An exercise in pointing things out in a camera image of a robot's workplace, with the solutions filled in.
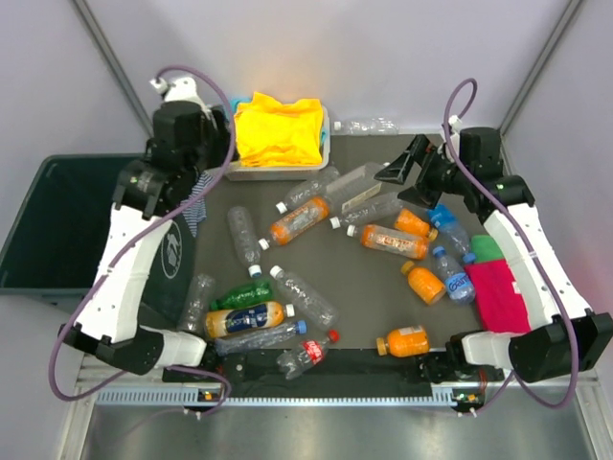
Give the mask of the clear bottle white cap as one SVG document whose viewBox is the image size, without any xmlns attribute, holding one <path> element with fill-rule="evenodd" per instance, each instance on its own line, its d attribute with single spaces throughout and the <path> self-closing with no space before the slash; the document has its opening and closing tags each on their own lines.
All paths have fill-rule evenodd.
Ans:
<svg viewBox="0 0 613 460">
<path fill-rule="evenodd" d="M 232 207 L 227 214 L 230 233 L 240 263 L 251 278 L 261 276 L 261 247 L 249 211 L 242 206 Z"/>
</svg>

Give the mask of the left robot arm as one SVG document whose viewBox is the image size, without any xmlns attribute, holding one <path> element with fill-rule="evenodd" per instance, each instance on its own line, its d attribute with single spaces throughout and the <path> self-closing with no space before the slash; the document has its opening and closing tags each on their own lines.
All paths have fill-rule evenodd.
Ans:
<svg viewBox="0 0 613 460">
<path fill-rule="evenodd" d="M 138 315 L 153 263 L 181 204 L 201 174 L 228 164 L 235 153 L 219 105 L 163 103 L 142 157 L 120 171 L 110 227 L 95 283 L 59 338 L 68 346 L 135 375 L 184 366 L 197 380 L 216 371 L 216 355 L 195 333 L 140 325 Z"/>
</svg>

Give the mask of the blue cap bottle by right arm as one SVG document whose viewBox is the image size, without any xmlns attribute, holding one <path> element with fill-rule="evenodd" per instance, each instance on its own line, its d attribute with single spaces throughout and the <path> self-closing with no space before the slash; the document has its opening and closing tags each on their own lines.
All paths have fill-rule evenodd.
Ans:
<svg viewBox="0 0 613 460">
<path fill-rule="evenodd" d="M 459 253 L 464 264 L 473 264 L 476 261 L 476 256 L 471 248 L 470 237 L 455 215 L 441 203 L 436 205 L 434 209 L 427 210 L 426 213 L 433 226 L 448 239 Z"/>
</svg>

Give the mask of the clear crushed bottle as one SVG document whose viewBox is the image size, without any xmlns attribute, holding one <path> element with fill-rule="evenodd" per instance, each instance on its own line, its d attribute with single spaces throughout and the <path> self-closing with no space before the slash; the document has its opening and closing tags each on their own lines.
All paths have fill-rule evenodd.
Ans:
<svg viewBox="0 0 613 460">
<path fill-rule="evenodd" d="M 338 320 L 338 310 L 321 293 L 296 273 L 274 265 L 270 276 L 277 290 L 320 330 L 329 331 Z"/>
</svg>

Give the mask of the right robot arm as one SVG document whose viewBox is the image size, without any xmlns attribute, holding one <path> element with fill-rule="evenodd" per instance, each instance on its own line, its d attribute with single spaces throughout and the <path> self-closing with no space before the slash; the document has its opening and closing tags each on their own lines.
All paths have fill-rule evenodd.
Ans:
<svg viewBox="0 0 613 460">
<path fill-rule="evenodd" d="M 432 210 L 444 194 L 458 195 L 476 215 L 503 254 L 511 280 L 494 274 L 488 288 L 508 288 L 522 308 L 507 309 L 499 296 L 488 312 L 499 326 L 450 338 L 447 368 L 466 380 L 482 365 L 513 370 L 525 382 L 592 369 L 612 339 L 612 317 L 595 313 L 566 275 L 539 220 L 534 196 L 519 175 L 506 175 L 501 139 L 491 127 L 470 127 L 452 136 L 459 151 L 453 161 L 447 146 L 435 147 L 417 135 L 405 151 L 376 174 L 382 182 L 403 184 L 411 168 L 421 171 L 398 198 Z"/>
</svg>

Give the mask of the large clear bottle with label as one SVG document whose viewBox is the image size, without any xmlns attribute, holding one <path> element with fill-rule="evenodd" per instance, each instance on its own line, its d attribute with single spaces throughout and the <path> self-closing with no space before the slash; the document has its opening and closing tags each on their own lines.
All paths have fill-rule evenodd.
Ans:
<svg viewBox="0 0 613 460">
<path fill-rule="evenodd" d="M 375 175 L 387 166 L 388 163 L 368 162 L 332 181 L 324 191 L 329 213 L 332 216 L 343 214 L 377 195 L 382 183 L 375 179 Z"/>
</svg>

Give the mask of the red cap cola bottle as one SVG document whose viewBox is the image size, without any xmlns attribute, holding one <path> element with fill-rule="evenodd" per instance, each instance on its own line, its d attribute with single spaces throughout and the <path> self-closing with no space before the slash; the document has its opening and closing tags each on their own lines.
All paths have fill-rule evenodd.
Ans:
<svg viewBox="0 0 613 460">
<path fill-rule="evenodd" d="M 320 363 L 326 357 L 330 346 L 339 338 L 338 331 L 329 330 L 322 340 L 308 339 L 294 349 L 283 352 L 277 358 L 277 364 L 285 379 L 294 380 Z"/>
</svg>

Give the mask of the orange bottle with dark label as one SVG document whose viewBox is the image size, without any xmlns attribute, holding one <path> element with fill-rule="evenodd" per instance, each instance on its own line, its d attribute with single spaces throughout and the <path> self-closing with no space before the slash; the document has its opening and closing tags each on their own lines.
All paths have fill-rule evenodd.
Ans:
<svg viewBox="0 0 613 460">
<path fill-rule="evenodd" d="M 296 314 L 292 304 L 275 301 L 259 303 L 237 310 L 211 311 L 204 318 L 204 332 L 208 338 L 221 338 L 252 330 L 268 329 L 281 325 Z"/>
</svg>

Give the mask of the orange bottle tall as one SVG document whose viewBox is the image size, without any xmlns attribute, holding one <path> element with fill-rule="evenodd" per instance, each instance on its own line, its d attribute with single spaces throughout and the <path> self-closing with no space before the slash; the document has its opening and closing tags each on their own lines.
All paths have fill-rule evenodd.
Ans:
<svg viewBox="0 0 613 460">
<path fill-rule="evenodd" d="M 287 245 L 329 215 L 328 202 L 316 196 L 296 210 L 274 222 L 265 238 L 258 240 L 262 250 Z"/>
</svg>

